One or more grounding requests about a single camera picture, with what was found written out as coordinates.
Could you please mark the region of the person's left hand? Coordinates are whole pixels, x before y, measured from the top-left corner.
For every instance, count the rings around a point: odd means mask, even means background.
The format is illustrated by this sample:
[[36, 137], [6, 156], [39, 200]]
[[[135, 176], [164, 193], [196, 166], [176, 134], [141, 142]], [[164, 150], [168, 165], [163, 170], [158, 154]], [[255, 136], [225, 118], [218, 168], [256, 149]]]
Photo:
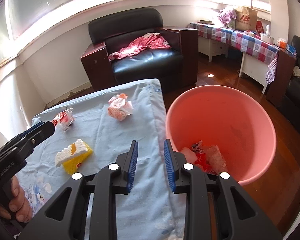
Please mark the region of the person's left hand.
[[[9, 210], [15, 212], [16, 220], [28, 223], [32, 219], [33, 211], [29, 201], [25, 197], [25, 192], [20, 186], [18, 178], [14, 176], [11, 181], [11, 192], [13, 199], [9, 203]], [[0, 204], [0, 217], [11, 219], [11, 214]]]

